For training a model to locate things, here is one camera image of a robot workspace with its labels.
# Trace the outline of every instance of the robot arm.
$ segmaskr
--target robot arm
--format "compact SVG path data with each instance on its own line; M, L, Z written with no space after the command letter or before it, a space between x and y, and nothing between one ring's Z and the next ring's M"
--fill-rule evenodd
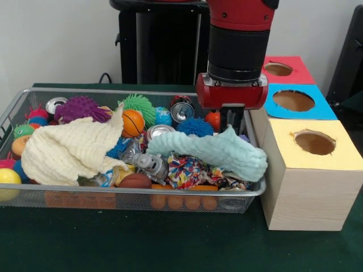
M261 108L268 83L261 74L271 23L279 0L207 0L210 8L208 72L197 80L203 108L234 112L236 130L244 109Z

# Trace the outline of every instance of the round hole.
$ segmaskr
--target round hole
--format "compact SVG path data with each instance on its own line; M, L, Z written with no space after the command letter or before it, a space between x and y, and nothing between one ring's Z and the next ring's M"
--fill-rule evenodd
M302 149L316 155L328 155L335 149L335 141L317 131L299 132L295 135L295 141Z
M270 62L265 65L265 70L272 75L277 75L278 77L285 77L291 75L294 69L292 69L289 65Z
M315 105L313 99L299 91L283 90L273 95L273 101L293 112L307 112Z

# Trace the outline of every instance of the black cable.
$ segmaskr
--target black cable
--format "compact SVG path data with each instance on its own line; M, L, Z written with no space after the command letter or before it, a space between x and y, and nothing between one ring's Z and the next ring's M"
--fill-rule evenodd
M112 79L111 79L111 77L110 77L110 75L108 73L103 73L102 76L101 76L101 78L100 78L100 80L98 81L98 83L102 83L104 77L107 77L108 82L110 84L112 84Z

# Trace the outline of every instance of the wire mesh basket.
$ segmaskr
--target wire mesh basket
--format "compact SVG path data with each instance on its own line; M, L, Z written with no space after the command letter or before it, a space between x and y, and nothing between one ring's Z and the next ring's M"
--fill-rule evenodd
M125 99L132 93L144 95L153 105L166 108L175 95L187 95L192 99L196 116L204 118L208 113L199 106L195 93L32 88L19 92L0 117L0 159L5 159L11 150L15 125L27 122L25 114L29 112L29 107L37 108L39 104L45 105L54 97L70 98L87 95L99 105L113 109L117 107L117 101ZM244 128L251 144L256 146L248 111L245 111L244 115ZM253 183L250 191L245 192L0 183L0 206L244 213L254 198L261 195L265 189L264 177L259 182ZM2 194L11 194L14 197L4 201L1 199Z

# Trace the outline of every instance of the cardboard box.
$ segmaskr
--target cardboard box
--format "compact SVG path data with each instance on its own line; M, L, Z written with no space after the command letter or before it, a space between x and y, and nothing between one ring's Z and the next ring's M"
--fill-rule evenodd
M340 121L271 119L262 148L269 230L341 230L363 183L363 159Z
M260 147L271 118L337 120L318 86L308 84L270 84L264 106L250 113Z
M262 73L269 83L316 84L299 56L266 56Z

